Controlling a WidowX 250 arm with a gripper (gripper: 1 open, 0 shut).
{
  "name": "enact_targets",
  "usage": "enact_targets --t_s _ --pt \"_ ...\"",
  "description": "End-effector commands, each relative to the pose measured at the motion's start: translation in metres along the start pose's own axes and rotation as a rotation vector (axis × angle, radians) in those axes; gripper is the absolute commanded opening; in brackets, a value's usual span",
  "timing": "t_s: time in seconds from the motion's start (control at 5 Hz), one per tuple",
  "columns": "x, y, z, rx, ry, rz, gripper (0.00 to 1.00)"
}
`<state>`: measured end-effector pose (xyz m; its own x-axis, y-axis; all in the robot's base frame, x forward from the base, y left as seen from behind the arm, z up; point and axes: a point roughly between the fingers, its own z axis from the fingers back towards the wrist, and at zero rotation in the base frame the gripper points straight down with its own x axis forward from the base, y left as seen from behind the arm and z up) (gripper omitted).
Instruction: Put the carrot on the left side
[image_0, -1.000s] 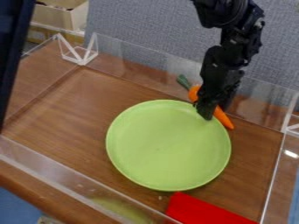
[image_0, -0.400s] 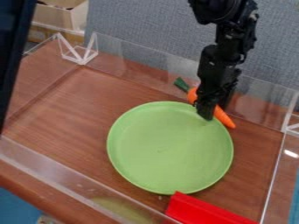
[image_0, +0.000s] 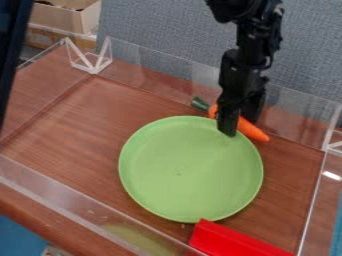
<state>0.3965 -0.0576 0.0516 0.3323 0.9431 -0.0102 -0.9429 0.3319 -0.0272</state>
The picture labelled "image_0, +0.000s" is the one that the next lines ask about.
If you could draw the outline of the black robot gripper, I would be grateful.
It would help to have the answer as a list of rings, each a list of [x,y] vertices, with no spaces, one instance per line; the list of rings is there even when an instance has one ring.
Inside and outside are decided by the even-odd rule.
[[[264,65],[252,65],[238,57],[238,50],[228,50],[222,56],[218,99],[218,130],[234,137],[238,129],[241,109],[249,122],[260,119],[267,102],[269,78],[261,74]]]

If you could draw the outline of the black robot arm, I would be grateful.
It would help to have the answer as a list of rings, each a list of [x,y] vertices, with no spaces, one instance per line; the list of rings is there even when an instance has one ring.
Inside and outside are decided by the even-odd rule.
[[[283,0],[206,0],[216,20],[237,25],[237,49],[224,53],[220,70],[217,124],[234,137],[238,119],[258,121],[269,78],[262,75],[283,43]]]

